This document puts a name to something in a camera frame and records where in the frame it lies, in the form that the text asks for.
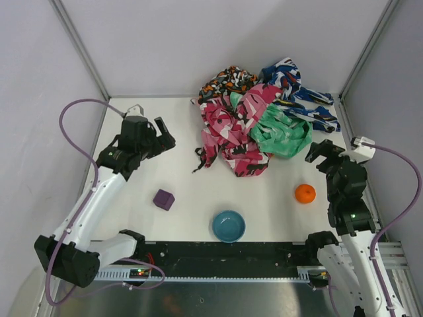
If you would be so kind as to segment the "pink camouflage cloth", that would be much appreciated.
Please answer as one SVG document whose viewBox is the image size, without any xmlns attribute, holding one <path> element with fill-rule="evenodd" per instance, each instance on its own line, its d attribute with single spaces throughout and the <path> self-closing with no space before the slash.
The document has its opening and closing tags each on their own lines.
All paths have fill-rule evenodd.
<svg viewBox="0 0 423 317">
<path fill-rule="evenodd" d="M 230 96 L 218 96 L 191 103 L 200 109 L 206 127 L 201 131 L 202 147 L 195 150 L 200 164 L 209 168 L 221 155 L 223 161 L 237 177 L 258 176 L 269 165 L 268 153 L 262 152 L 249 136 L 267 107 L 281 95 L 274 85 L 257 84 L 242 95 L 236 105 Z"/>
</svg>

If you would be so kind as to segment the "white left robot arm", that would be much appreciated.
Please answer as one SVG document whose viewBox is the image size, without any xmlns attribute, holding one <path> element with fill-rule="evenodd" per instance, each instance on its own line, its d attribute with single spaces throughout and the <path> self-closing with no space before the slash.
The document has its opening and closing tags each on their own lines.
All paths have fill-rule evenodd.
<svg viewBox="0 0 423 317">
<path fill-rule="evenodd" d="M 143 116 L 127 115 L 120 134 L 100 152 L 95 177 L 64 222 L 47 236 L 39 236 L 35 252 L 45 271 L 80 288 L 89 286 L 98 271 L 123 258 L 143 258 L 145 237 L 129 229 L 113 238 L 95 242 L 95 227 L 127 184 L 141 161 L 152 159 L 175 147 L 176 141 L 162 118 L 153 122 Z"/>
</svg>

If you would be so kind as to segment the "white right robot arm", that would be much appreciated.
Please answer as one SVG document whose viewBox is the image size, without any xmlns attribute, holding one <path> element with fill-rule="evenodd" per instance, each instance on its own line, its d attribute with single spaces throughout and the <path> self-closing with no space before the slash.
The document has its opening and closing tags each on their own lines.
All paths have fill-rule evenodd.
<svg viewBox="0 0 423 317">
<path fill-rule="evenodd" d="M 353 151 L 331 140 L 313 142 L 305 157 L 324 161 L 317 170 L 327 182 L 328 221 L 335 233 L 315 232 L 307 237 L 311 257 L 322 264 L 348 303 L 353 316 L 406 316 L 374 242 L 376 226 L 363 200 L 367 171 L 364 162 L 374 151 L 357 144 Z"/>
</svg>

